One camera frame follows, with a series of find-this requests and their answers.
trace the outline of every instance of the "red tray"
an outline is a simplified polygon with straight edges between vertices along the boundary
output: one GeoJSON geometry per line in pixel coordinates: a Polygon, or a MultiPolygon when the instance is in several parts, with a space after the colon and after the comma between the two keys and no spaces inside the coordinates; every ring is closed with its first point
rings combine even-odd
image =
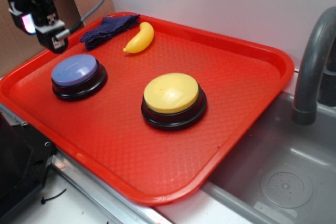
{"type": "Polygon", "coordinates": [[[145,51],[122,50],[139,31],[135,26],[87,52],[78,41],[100,21],[71,36],[63,54],[46,50],[7,74],[0,81],[0,101],[141,204],[165,204],[198,189],[294,71],[291,59],[275,48],[146,16],[139,22],[152,24],[155,37],[145,51]],[[108,82],[92,97],[61,101],[51,90],[51,71],[82,53],[105,66],[108,82]],[[176,132],[151,128],[141,114],[145,86],[170,72],[194,77],[208,99],[205,116],[176,132]]]}

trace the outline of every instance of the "blue button cap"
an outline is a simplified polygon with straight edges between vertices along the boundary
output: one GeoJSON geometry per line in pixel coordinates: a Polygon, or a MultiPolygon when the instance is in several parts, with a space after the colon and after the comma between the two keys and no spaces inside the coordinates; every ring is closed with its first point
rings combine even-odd
{"type": "Polygon", "coordinates": [[[80,84],[94,75],[98,64],[91,55],[75,55],[61,61],[51,73],[56,85],[69,87],[80,84]]]}

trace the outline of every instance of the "yellow button cap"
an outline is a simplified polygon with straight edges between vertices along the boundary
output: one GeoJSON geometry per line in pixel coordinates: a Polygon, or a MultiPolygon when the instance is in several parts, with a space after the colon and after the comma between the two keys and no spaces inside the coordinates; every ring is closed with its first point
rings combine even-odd
{"type": "Polygon", "coordinates": [[[144,90],[147,106],[162,114],[188,109],[198,98],[198,83],[184,73],[168,73],[153,79],[144,90]]]}

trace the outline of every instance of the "sink basin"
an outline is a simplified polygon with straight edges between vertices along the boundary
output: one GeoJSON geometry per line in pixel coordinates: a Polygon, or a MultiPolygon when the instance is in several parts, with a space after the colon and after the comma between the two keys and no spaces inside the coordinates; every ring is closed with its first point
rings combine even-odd
{"type": "Polygon", "coordinates": [[[336,112],[319,105],[314,124],[296,125],[292,100],[281,93],[208,181],[258,223],[336,223],[336,112]]]}

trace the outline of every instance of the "white wall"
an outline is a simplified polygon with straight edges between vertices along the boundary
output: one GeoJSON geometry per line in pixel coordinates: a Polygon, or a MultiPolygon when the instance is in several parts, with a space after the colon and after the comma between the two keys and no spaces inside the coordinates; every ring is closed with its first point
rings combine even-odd
{"type": "Polygon", "coordinates": [[[336,0],[113,0],[132,11],[283,50],[299,67],[322,12],[336,0]]]}

